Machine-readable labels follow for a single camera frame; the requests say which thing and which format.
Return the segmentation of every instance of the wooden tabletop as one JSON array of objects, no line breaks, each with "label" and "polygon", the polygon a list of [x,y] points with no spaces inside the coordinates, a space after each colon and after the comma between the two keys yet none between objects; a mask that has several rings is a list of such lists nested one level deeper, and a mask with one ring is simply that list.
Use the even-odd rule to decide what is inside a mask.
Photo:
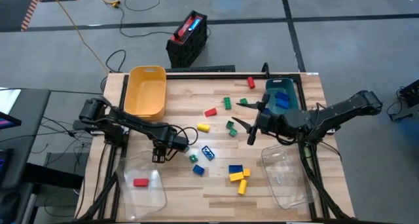
[{"label": "wooden tabletop", "polygon": [[[113,105],[119,104],[123,78],[123,73],[112,73],[108,76],[104,96]],[[301,73],[301,79],[307,108],[315,107],[316,102],[325,105],[319,75]],[[259,133],[255,145],[249,146],[246,144],[247,134],[244,128],[235,123],[235,129],[238,131],[235,138],[230,137],[225,128],[227,121],[231,120],[231,116],[253,124],[257,111],[240,107],[235,103],[239,102],[241,98],[246,98],[249,103],[260,100],[265,92],[265,82],[266,80],[255,79],[256,87],[249,89],[245,79],[167,81],[166,113],[162,121],[181,127],[196,127],[197,123],[204,123],[211,125],[211,129],[209,133],[199,132],[198,141],[191,146],[188,153],[178,153],[172,161],[158,166],[167,196],[166,207],[136,221],[310,220],[307,205],[284,210],[279,208],[270,196],[268,182],[261,164],[261,151],[266,147],[277,145],[278,142],[274,138]],[[223,98],[227,96],[231,98],[231,110],[224,109]],[[204,111],[212,107],[217,108],[217,115],[205,117]],[[194,137],[192,132],[188,132],[188,135]],[[334,137],[327,136],[324,140],[333,147],[337,147]],[[205,145],[208,145],[215,153],[215,159],[212,161],[209,161],[200,150]],[[102,136],[93,139],[84,180],[86,192],[79,216],[92,205],[104,146]],[[144,135],[135,131],[130,132],[127,157],[135,156],[140,151],[150,151],[152,148],[152,143]],[[101,164],[98,193],[103,185],[109,151],[110,148],[107,146]],[[194,164],[188,158],[191,154],[198,155],[197,164],[205,168],[203,177],[192,172]],[[353,216],[352,204],[338,155],[319,146],[318,159],[326,190],[344,212]],[[247,178],[247,191],[244,196],[237,193],[238,183],[231,183],[228,178],[228,165],[230,164],[243,164],[244,167],[251,169],[251,176]],[[113,191],[108,196],[105,217],[110,215],[112,198]],[[127,221],[122,195],[119,204],[117,221]],[[318,199],[316,208],[318,216],[321,216]]]}]

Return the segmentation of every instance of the yellow lego brick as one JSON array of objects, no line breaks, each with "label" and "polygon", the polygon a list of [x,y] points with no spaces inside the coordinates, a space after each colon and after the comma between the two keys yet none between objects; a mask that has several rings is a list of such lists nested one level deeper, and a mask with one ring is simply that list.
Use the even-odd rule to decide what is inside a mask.
[{"label": "yellow lego brick", "polygon": [[230,174],[230,181],[238,181],[240,179],[244,179],[243,172]]},{"label": "yellow lego brick", "polygon": [[201,132],[208,133],[210,131],[210,126],[206,124],[198,123],[198,125],[196,126],[196,129],[198,129]]},{"label": "yellow lego brick", "polygon": [[243,169],[243,176],[250,176],[250,169],[249,168],[244,168]]},{"label": "yellow lego brick", "polygon": [[246,192],[247,181],[245,179],[240,181],[240,185],[238,186],[238,193],[244,195]]}]

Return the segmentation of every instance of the red lego brick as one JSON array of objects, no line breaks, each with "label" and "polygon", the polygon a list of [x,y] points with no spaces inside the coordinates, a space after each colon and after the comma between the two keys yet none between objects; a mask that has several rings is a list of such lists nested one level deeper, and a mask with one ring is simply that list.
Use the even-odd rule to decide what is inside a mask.
[{"label": "red lego brick", "polygon": [[147,178],[134,179],[134,187],[147,187],[149,180]]},{"label": "red lego brick", "polygon": [[255,88],[255,81],[253,80],[253,77],[248,77],[247,83],[249,84],[250,89]]},{"label": "red lego brick", "polygon": [[205,117],[214,116],[216,114],[217,114],[216,108],[205,111]]}]

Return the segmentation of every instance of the monitor screen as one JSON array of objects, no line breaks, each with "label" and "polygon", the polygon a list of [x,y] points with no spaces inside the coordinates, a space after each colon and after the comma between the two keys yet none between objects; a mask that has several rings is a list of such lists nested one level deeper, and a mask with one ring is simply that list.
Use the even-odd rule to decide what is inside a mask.
[{"label": "monitor screen", "polygon": [[20,126],[22,122],[10,115],[0,112],[0,130],[5,128],[11,128],[13,126]]}]

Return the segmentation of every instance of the yellow bin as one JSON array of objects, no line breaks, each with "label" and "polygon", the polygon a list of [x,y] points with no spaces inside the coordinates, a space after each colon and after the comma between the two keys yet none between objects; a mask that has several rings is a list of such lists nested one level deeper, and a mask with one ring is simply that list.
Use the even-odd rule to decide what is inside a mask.
[{"label": "yellow bin", "polygon": [[160,66],[139,66],[130,72],[124,110],[148,121],[164,116],[166,70]]}]

